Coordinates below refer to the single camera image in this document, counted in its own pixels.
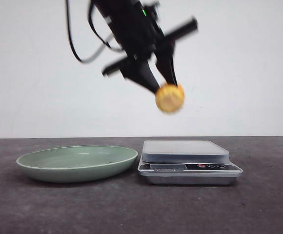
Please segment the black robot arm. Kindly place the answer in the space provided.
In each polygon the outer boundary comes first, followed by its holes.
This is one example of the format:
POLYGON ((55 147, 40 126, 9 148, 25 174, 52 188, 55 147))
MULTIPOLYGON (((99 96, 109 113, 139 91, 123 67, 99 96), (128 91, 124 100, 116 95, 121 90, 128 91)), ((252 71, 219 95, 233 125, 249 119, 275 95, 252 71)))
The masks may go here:
POLYGON ((155 55, 156 68, 165 81, 178 86, 173 62, 175 42, 197 30, 195 18, 164 34, 157 24, 157 3, 142 5, 139 0, 94 0, 90 5, 98 9, 115 40, 126 52, 126 57, 103 69, 104 76, 120 71, 124 78, 155 94, 160 86, 148 64, 155 55))

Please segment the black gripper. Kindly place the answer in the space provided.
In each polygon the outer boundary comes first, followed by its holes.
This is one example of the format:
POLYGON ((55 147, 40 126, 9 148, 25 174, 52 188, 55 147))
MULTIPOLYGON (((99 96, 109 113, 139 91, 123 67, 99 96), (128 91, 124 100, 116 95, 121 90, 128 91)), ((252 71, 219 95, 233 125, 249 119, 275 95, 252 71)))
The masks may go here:
POLYGON ((135 16, 136 19, 124 17, 123 24, 115 21, 110 23, 115 38, 127 56, 104 68, 102 74, 110 75, 119 70, 124 78, 155 94, 159 84, 148 63, 151 55, 155 54, 158 71, 168 84, 177 86, 173 61, 175 42, 196 31, 197 20, 193 18, 165 35, 157 24, 158 15, 155 9, 142 9, 135 16))

